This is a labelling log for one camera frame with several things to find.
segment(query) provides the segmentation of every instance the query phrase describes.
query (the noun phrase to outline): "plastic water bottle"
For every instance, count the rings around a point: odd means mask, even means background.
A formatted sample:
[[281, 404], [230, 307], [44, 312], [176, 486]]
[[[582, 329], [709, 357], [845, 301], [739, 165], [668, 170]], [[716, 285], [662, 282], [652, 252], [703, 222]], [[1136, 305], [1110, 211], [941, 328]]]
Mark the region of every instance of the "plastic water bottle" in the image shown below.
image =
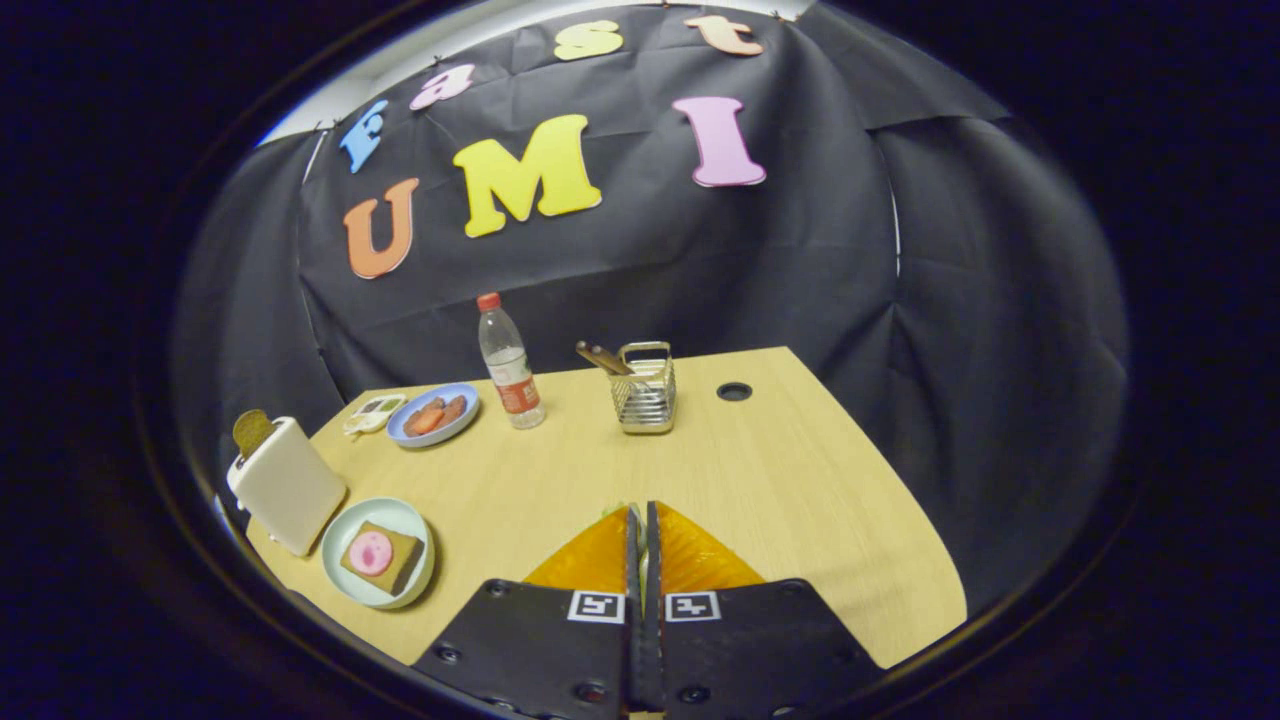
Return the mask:
[[477, 297], [476, 306], [480, 307], [480, 352], [484, 355], [484, 364], [489, 366], [489, 377], [498, 388], [498, 396], [502, 397], [507, 418], [516, 428], [532, 428], [543, 421], [547, 410], [534, 387], [534, 373], [529, 369], [529, 356], [520, 340], [520, 331], [502, 309], [502, 299], [497, 292]]

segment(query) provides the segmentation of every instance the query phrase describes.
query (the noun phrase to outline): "black fabric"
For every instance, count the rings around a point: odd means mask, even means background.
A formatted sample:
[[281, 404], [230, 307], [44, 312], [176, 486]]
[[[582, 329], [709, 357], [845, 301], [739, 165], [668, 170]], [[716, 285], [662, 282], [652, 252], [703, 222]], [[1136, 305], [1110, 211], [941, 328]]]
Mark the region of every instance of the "black fabric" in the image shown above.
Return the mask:
[[[223, 436], [218, 471], [248, 406], [314, 432], [364, 389], [484, 377], [475, 297], [497, 290], [535, 372], [582, 366], [584, 337], [668, 340], [677, 356], [790, 346], [928, 512], [970, 611], [1056, 556], [1101, 483], [1125, 393], [1121, 299], [1088, 205], [998, 102], [905, 42], [820, 6], [799, 23], [714, 13], [749, 24], [764, 54], [707, 45], [682, 24], [696, 8], [579, 13], [424, 68], [323, 137], [261, 149], [200, 241], [189, 282], [206, 305], [179, 342], [206, 360], [178, 384], [202, 409], [187, 415], [192, 442]], [[626, 45], [557, 60], [556, 33], [595, 19]], [[463, 63], [472, 87], [408, 109]], [[744, 102], [762, 184], [692, 182], [695, 140], [671, 104], [700, 95]], [[352, 174], [338, 141], [378, 100], [381, 145]], [[466, 237], [453, 155], [495, 138], [520, 156], [570, 113], [589, 119], [603, 202]], [[408, 256], [355, 275], [343, 215], [378, 199], [385, 246], [383, 193], [410, 177]]]
[[214, 201], [180, 286], [172, 340], [179, 433], [215, 478], [228, 518], [248, 515], [227, 488], [246, 410], [289, 415], [315, 433], [344, 402], [317, 352], [297, 275], [298, 187], [320, 140], [257, 149]]

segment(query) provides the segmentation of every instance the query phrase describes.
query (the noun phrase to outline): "pink ham slice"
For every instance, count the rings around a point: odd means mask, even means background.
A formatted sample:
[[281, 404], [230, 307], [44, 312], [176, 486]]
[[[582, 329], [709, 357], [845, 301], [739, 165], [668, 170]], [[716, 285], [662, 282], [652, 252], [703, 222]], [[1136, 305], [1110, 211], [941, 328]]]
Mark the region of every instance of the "pink ham slice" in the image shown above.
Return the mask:
[[351, 543], [347, 559], [360, 574], [376, 578], [392, 564], [392, 541], [376, 530], [362, 533]]

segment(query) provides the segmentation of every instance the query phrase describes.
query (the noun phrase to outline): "table hole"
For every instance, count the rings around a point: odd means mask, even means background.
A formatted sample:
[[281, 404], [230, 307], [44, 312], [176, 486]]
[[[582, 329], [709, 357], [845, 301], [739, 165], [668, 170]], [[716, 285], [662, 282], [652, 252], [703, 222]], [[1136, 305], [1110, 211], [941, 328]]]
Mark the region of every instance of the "table hole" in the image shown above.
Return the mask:
[[604, 688], [595, 683], [582, 683], [581, 685], [573, 688], [573, 694], [579, 700], [590, 703], [604, 702]]
[[751, 386], [739, 382], [724, 383], [716, 388], [716, 395], [718, 395], [721, 400], [739, 402], [751, 397]]
[[687, 705], [698, 705], [707, 702], [712, 697], [712, 692], [701, 685], [690, 685], [680, 691], [680, 702]]

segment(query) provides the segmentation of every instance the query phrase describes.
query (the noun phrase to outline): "blue plate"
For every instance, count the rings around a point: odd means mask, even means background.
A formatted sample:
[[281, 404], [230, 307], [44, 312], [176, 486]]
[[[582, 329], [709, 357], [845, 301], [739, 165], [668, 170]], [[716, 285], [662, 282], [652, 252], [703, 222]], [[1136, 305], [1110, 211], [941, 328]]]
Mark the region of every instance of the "blue plate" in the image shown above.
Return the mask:
[[[436, 397], [443, 397], [444, 404], [448, 405], [451, 400], [457, 396], [463, 396], [467, 398], [467, 409], [462, 413], [462, 416], [457, 420], [444, 425], [443, 428], [436, 428], [425, 436], [410, 437], [404, 434], [404, 421], [413, 413], [417, 413], [428, 402], [431, 402]], [[397, 410], [387, 420], [387, 434], [392, 436], [401, 447], [426, 447], [429, 445], [435, 445], [438, 442], [444, 442], [451, 437], [461, 433], [463, 428], [471, 424], [475, 419], [476, 411], [480, 410], [480, 393], [476, 388], [468, 386], [467, 383], [453, 383], [447, 386], [440, 386], [433, 391], [424, 392], [422, 395], [408, 401], [408, 405]]]
[[[342, 553], [351, 544], [351, 541], [356, 539], [356, 533], [365, 520], [388, 530], [413, 536], [426, 544], [399, 594], [388, 594], [342, 566]], [[324, 562], [325, 574], [329, 575], [329, 582], [347, 597], [369, 607], [390, 610], [408, 605], [426, 589], [431, 573], [435, 570], [435, 539], [431, 537], [426, 521], [412, 505], [394, 497], [371, 497], [343, 510], [333, 519], [333, 523], [329, 523], [329, 529], [325, 530], [324, 538], [320, 541], [320, 559]]]

